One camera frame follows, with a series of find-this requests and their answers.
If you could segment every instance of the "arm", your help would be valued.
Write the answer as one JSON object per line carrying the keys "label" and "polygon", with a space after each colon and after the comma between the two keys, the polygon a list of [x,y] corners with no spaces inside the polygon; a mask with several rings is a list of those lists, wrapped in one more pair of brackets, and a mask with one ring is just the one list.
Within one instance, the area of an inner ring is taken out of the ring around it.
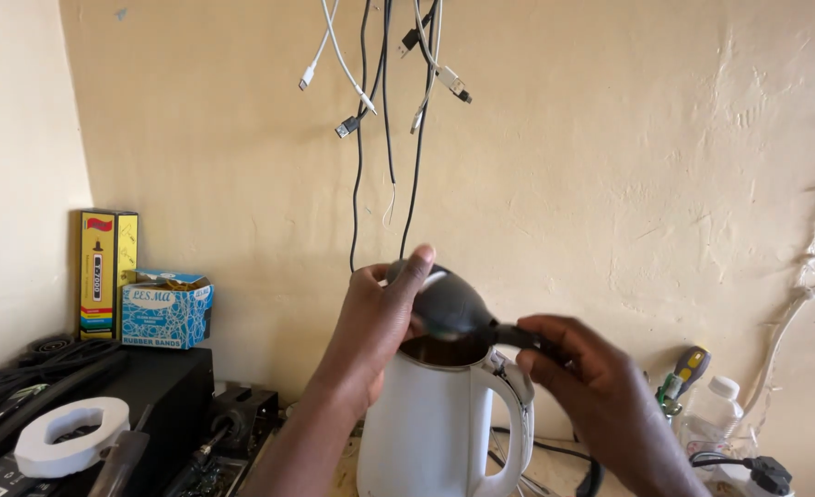
{"label": "arm", "polygon": [[570,370],[532,350],[521,351],[517,361],[555,396],[591,455],[628,490],[644,497],[711,497],[630,357],[576,319],[533,316],[518,326],[570,356]]}
{"label": "arm", "polygon": [[249,497],[325,495],[358,419],[380,396],[382,370],[407,338],[413,297],[435,260],[420,245],[383,289],[388,265],[353,273],[336,329],[318,369],[281,433],[248,477]]}

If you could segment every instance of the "blue box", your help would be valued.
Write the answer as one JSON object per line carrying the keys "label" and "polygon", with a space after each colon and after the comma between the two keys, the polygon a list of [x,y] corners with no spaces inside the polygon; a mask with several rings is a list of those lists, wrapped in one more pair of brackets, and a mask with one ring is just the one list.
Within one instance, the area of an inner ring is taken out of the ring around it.
{"label": "blue box", "polygon": [[122,343],[190,348],[210,336],[214,285],[200,274],[136,269],[122,288]]}

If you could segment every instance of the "plastic bottle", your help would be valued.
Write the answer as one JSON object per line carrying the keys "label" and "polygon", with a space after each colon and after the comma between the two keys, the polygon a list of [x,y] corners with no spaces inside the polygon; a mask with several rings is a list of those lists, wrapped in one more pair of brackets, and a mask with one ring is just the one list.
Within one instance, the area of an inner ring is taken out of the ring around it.
{"label": "plastic bottle", "polygon": [[739,384],[723,376],[711,378],[708,388],[693,391],[678,430],[687,456],[702,450],[723,452],[744,415],[738,396]]}

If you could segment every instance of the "kettle body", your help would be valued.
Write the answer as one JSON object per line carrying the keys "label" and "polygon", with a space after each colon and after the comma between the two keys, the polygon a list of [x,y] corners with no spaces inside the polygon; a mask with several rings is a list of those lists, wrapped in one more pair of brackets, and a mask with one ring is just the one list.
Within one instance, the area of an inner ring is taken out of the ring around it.
{"label": "kettle body", "polygon": [[[454,355],[444,343],[407,341],[386,365],[358,452],[360,497],[505,497],[529,464],[530,379],[492,347]],[[488,477],[493,392],[508,407],[512,436],[504,468]]]}

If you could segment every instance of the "white bottle cap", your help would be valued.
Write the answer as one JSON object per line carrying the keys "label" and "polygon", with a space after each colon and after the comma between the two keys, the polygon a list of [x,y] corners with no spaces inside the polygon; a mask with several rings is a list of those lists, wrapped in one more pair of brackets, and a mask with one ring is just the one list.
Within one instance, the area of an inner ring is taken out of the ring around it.
{"label": "white bottle cap", "polygon": [[739,384],[725,376],[711,378],[708,388],[711,389],[711,392],[731,401],[736,400],[736,397],[739,396]]}

